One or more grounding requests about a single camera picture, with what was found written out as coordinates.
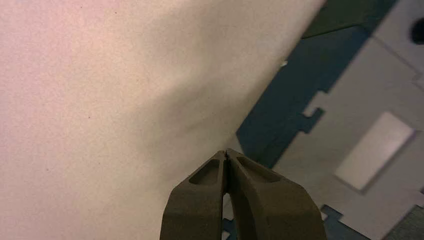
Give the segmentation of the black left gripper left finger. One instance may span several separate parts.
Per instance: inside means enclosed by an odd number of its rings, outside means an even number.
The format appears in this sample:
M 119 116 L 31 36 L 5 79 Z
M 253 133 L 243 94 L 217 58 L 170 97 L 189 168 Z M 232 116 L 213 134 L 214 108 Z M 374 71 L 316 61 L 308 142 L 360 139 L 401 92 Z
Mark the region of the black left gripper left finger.
M 169 195 L 159 238 L 221 239 L 226 173 L 226 153 L 220 150 L 179 183 Z

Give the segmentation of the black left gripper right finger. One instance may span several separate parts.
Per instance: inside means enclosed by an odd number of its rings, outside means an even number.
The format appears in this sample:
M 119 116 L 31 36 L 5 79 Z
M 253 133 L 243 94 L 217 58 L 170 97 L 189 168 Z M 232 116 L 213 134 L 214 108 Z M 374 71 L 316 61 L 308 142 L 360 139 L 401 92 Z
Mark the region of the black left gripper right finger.
M 321 213 L 299 184 L 228 148 L 228 193 L 239 240 L 325 240 Z

